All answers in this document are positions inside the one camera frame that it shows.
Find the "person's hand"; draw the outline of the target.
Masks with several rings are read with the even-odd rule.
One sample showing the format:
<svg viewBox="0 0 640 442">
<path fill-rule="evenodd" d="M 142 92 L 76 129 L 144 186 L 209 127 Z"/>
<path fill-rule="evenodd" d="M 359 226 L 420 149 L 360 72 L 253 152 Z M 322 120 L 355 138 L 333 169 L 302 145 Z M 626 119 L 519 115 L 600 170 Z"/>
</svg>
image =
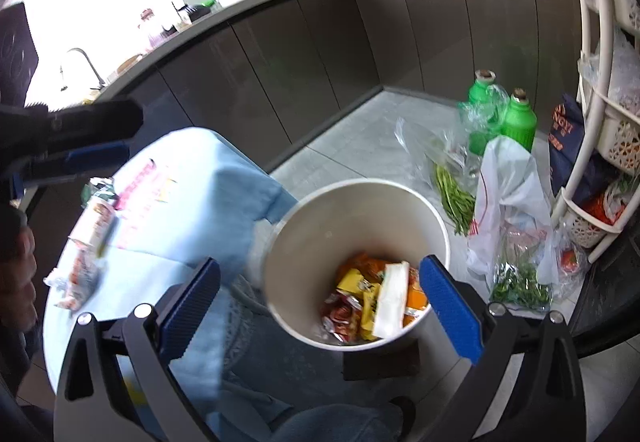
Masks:
<svg viewBox="0 0 640 442">
<path fill-rule="evenodd" d="M 35 236 L 24 214 L 10 204 L 1 207 L 1 323 L 17 332 L 28 332 L 38 318 Z"/>
</svg>

